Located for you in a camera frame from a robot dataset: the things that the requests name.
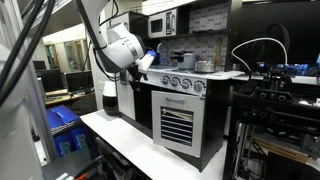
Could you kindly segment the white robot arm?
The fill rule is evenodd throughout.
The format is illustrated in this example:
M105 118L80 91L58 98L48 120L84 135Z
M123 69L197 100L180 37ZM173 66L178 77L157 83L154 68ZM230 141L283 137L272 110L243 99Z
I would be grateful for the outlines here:
M129 32L123 23L106 30L105 40L99 16L109 0L74 0L81 20L93 45L93 54L99 69L110 81L118 81L118 73L127 70L133 90L140 90L140 80L147 79L147 71L157 57L154 50L146 50L142 38Z

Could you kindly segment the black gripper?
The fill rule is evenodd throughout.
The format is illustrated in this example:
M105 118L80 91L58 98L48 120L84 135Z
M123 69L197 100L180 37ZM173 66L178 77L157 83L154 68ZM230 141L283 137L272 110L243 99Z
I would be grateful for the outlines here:
M127 69L127 71L131 75L131 79L129 80L131 88L133 90L139 90L140 89L140 79L142 77L142 74L138 71L138 66L134 65L132 67L129 67Z

